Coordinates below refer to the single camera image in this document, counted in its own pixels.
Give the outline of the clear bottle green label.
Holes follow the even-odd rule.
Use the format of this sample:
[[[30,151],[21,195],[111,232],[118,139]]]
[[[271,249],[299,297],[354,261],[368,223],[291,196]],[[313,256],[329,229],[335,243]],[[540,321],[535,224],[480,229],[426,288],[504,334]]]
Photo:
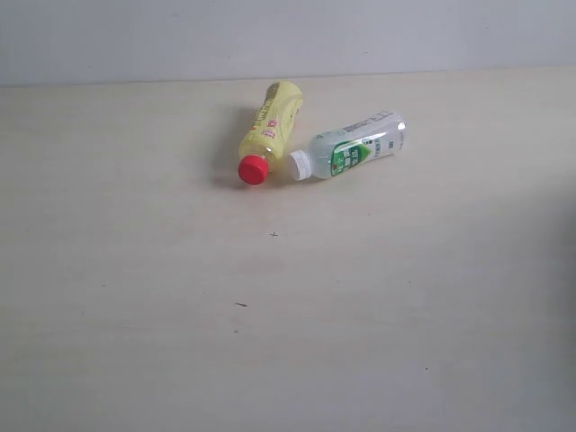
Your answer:
[[[381,111],[344,128],[316,135],[307,147],[287,156],[287,167],[296,181],[329,179],[397,153],[406,133],[406,123],[397,113]]]

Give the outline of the yellow bottle red cap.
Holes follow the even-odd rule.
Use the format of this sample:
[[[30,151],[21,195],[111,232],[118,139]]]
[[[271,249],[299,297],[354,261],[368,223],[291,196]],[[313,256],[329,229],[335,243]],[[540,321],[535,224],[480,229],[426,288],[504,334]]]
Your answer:
[[[268,87],[251,129],[239,144],[238,176],[244,183],[261,185],[280,166],[302,103],[302,91],[290,81]]]

